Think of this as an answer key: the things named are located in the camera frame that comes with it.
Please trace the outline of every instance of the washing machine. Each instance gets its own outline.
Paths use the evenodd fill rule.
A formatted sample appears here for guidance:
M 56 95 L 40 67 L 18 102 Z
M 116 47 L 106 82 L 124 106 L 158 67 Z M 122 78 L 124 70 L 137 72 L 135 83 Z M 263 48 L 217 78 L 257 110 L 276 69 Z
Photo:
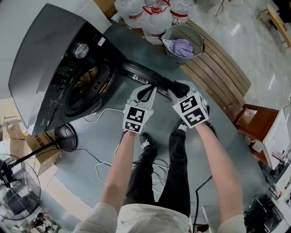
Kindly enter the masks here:
M 185 95 L 178 84 L 128 60 L 82 17 L 46 4 L 20 45 L 9 90 L 28 133 L 35 135 L 105 104 L 118 74 L 153 84 L 165 97 L 168 89 Z

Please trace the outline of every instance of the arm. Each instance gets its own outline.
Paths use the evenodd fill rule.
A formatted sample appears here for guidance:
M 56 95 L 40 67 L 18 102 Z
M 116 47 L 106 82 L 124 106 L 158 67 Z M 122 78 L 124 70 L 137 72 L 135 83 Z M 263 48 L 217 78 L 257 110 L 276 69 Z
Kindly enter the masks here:
M 243 214 L 242 191 L 235 167 L 212 130 L 204 123 L 196 126 L 202 138 L 211 173 L 218 191 L 221 223 Z
M 135 133 L 127 131 L 117 149 L 115 159 L 106 179 L 100 202 L 111 205 L 119 213 L 131 175 Z

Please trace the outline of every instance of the gray floor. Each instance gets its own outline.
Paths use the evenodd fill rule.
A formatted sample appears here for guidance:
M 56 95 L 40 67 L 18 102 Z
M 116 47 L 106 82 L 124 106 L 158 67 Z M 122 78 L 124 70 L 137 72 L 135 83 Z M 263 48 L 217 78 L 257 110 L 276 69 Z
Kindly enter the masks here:
M 187 75 L 171 60 L 157 52 L 154 46 L 150 46 L 145 40 L 136 39 L 130 31 L 124 28 L 112 26 L 106 33 L 115 46 L 124 54 L 136 62 L 139 62 L 171 80 L 189 80 Z M 120 88 L 107 103 L 106 107 L 123 108 L 130 92 L 139 86 L 133 80 L 119 77 L 122 81 Z M 220 142 L 232 158 L 240 177 L 244 192 L 244 205 L 250 204 L 252 197 L 266 191 L 266 183 L 262 173 L 248 150 L 244 139 L 236 131 L 223 111 L 209 98 L 199 87 L 197 89 L 206 98 L 211 106 L 210 121 L 217 130 Z M 155 111 L 145 130 L 149 132 L 157 142 L 159 157 L 169 161 L 168 138 L 173 126 L 178 120 L 178 115 L 172 109 L 172 103 L 161 95 L 157 95 L 153 109 Z M 113 161 L 114 150 L 122 133 L 122 114 L 120 112 L 107 111 L 96 123 L 89 124 L 83 119 L 72 122 L 79 137 L 79 148 L 87 148 L 102 162 Z M 205 151 L 199 135 L 195 129 L 187 132 L 186 151 L 188 155 L 188 176 L 191 192 L 191 213 L 195 215 L 196 197 L 195 190 L 210 176 L 210 169 Z M 134 159 L 141 153 L 138 137 L 135 143 Z M 104 184 L 97 178 L 95 164 L 98 162 L 85 151 L 62 153 L 62 158 L 57 161 L 59 170 L 57 178 L 65 184 L 75 195 L 88 205 L 94 205 L 100 199 Z M 107 166 L 98 167 L 100 176 L 105 178 L 108 173 Z M 161 192 L 162 185 L 155 188 Z M 205 205 L 211 218 L 211 224 L 216 228 L 219 214 L 217 212 L 217 197 L 213 181 L 200 191 L 200 204 Z M 200 208 L 199 223 L 204 223 L 203 213 Z
M 251 81 L 245 101 L 280 109 L 288 105 L 291 92 L 291 49 L 280 50 L 283 38 L 267 19 L 257 20 L 271 0 L 224 2 L 223 12 L 215 17 L 222 0 L 197 0 L 190 19 L 209 33 L 237 62 Z M 291 27 L 286 24 L 289 33 Z M 291 107 L 285 109 L 289 116 Z M 291 132 L 291 120 L 288 118 Z

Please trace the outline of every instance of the fan base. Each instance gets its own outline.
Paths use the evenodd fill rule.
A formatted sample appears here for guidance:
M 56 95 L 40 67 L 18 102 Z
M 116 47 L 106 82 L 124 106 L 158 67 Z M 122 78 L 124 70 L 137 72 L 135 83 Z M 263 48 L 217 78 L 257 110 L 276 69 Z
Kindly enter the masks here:
M 60 148 L 67 152 L 74 151 L 78 146 L 78 137 L 71 124 L 65 124 L 55 129 L 55 138 L 64 138 L 58 142 Z

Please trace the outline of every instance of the water bottle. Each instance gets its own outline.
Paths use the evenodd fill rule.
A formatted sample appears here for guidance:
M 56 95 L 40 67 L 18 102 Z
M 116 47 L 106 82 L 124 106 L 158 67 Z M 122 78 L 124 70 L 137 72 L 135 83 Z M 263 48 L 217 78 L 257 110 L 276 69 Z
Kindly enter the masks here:
M 171 14 L 173 24 L 184 24 L 192 9 L 193 0 L 171 0 Z
M 142 7 L 145 5 L 145 0 L 116 0 L 114 3 L 124 22 L 133 28 L 141 28 Z
M 162 34 L 172 26 L 170 3 L 166 0 L 159 0 L 153 6 L 144 6 L 143 9 L 145 12 L 141 27 L 145 38 L 154 45 L 162 45 Z

